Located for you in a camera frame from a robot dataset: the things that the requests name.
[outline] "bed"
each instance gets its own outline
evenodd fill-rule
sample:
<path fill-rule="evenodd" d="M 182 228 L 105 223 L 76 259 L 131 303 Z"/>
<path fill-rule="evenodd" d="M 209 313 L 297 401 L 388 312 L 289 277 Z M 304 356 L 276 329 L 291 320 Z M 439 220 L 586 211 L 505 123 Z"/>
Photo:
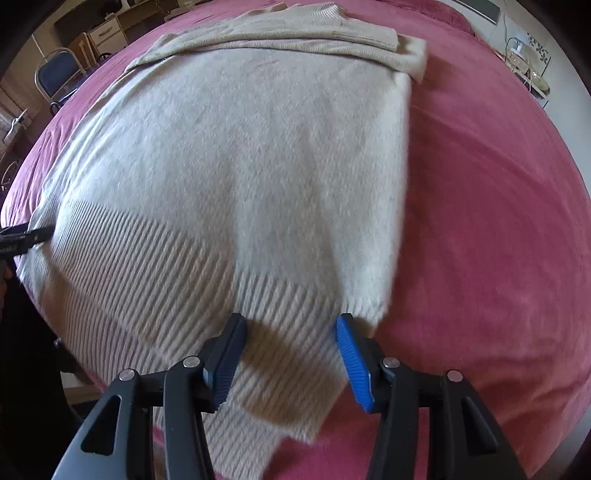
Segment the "bed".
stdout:
<path fill-rule="evenodd" d="M 37 141 L 2 225 L 29 220 L 74 127 L 158 37 L 273 3 L 214 0 L 111 58 Z M 339 4 L 430 50 L 413 86 L 404 236 L 376 338 L 420 371 L 462 370 L 532 475 L 591 403 L 591 205 L 581 175 L 543 110 L 454 10 L 431 0 Z M 345 389 L 316 444 L 284 441 L 265 478 L 363 478 L 376 425 Z"/>

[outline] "wooden furniture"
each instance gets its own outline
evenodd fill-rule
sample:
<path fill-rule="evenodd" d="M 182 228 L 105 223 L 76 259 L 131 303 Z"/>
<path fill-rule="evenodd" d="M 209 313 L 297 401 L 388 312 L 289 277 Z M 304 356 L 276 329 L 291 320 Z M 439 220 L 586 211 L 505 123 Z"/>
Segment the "wooden furniture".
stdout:
<path fill-rule="evenodd" d="M 74 52 L 74 55 L 86 71 L 96 65 L 95 51 L 92 48 L 86 32 L 82 32 L 78 35 L 74 41 L 70 43 L 68 48 Z"/>
<path fill-rule="evenodd" d="M 89 32 L 90 40 L 99 54 L 117 53 L 164 22 L 156 0 L 144 0 L 115 13 Z"/>

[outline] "metal screw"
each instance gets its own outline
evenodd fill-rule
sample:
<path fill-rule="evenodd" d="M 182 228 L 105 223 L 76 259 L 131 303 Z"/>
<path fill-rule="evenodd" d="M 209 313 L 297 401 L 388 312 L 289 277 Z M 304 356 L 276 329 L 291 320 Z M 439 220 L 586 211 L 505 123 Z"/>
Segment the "metal screw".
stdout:
<path fill-rule="evenodd" d="M 387 356 L 382 360 L 382 363 L 386 368 L 398 368 L 400 367 L 400 360 L 393 356 Z"/>
<path fill-rule="evenodd" d="M 450 370 L 447 372 L 447 378 L 450 382 L 459 383 L 464 380 L 464 375 L 457 370 Z"/>
<path fill-rule="evenodd" d="M 123 382 L 131 380 L 133 377 L 135 377 L 135 372 L 130 368 L 126 368 L 119 374 L 119 380 Z"/>
<path fill-rule="evenodd" d="M 188 356 L 185 360 L 183 360 L 183 366 L 186 368 L 195 368 L 199 366 L 201 360 L 198 356 Z"/>

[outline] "chair backrest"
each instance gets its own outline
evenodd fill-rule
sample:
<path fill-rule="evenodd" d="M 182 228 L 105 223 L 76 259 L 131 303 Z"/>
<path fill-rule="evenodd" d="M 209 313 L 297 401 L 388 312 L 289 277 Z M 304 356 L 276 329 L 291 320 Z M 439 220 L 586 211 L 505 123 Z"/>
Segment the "chair backrest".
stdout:
<path fill-rule="evenodd" d="M 52 51 L 35 71 L 35 85 L 48 102 L 84 68 L 69 48 Z"/>

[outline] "white wall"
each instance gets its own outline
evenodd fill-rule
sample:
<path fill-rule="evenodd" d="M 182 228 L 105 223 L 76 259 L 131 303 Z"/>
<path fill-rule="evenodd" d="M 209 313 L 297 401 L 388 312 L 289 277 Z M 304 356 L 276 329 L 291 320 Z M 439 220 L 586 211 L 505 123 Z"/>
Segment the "white wall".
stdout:
<path fill-rule="evenodd" d="M 564 139 L 591 192 L 591 96 L 554 38 L 517 0 L 491 0 L 501 9 L 497 25 L 453 0 L 440 1 L 462 13 L 476 34 L 495 50 L 504 51 L 506 39 L 525 30 L 550 52 L 550 64 L 544 73 L 550 85 L 545 111 Z"/>

